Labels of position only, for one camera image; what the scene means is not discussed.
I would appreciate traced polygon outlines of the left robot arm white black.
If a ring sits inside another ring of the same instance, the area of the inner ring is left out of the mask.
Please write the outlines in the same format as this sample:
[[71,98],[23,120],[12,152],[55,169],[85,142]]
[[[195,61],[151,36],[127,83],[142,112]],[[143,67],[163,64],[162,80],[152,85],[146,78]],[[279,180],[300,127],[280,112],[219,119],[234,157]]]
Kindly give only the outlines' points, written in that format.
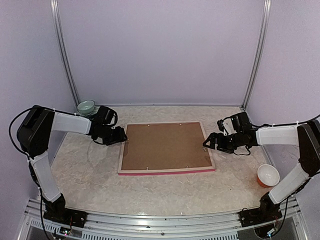
[[48,107],[34,105],[17,130],[21,151],[29,160],[31,172],[40,188],[46,214],[63,223],[70,218],[66,201],[53,178],[49,164],[49,141],[52,132],[76,133],[90,136],[94,143],[110,146],[127,141],[124,128],[117,125],[118,114],[100,106],[92,117],[84,117]]

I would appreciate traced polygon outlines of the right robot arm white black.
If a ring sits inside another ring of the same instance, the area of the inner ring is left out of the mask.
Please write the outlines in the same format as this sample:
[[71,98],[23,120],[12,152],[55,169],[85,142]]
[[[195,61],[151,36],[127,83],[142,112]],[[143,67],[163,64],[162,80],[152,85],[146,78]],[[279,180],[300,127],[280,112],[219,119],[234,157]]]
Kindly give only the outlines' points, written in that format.
[[223,120],[218,121],[219,132],[211,133],[203,142],[208,149],[234,154],[239,147],[276,149],[284,161],[293,157],[286,175],[282,176],[268,193],[260,199],[256,218],[266,222],[280,204],[300,192],[309,181],[320,173],[320,124],[318,120],[283,125],[254,126],[249,120],[231,118],[233,133],[229,133]]

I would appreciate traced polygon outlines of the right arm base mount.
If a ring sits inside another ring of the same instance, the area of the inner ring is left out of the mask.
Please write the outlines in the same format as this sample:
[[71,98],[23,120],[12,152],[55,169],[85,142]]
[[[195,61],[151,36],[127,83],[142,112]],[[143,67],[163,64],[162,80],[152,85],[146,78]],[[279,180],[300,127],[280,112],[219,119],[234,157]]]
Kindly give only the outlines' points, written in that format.
[[260,199],[260,206],[257,208],[243,208],[239,213],[239,220],[242,227],[254,226],[280,219],[283,215],[280,204],[274,204],[267,192]]

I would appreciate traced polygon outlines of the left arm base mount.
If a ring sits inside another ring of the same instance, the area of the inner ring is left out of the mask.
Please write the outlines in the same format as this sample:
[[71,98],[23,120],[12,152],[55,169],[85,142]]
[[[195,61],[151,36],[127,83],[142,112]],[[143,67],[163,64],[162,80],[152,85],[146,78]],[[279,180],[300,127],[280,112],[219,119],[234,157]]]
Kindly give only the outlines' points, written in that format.
[[88,213],[81,210],[65,207],[65,202],[57,200],[55,202],[45,201],[45,212],[43,217],[46,220],[68,225],[70,227],[84,228]]

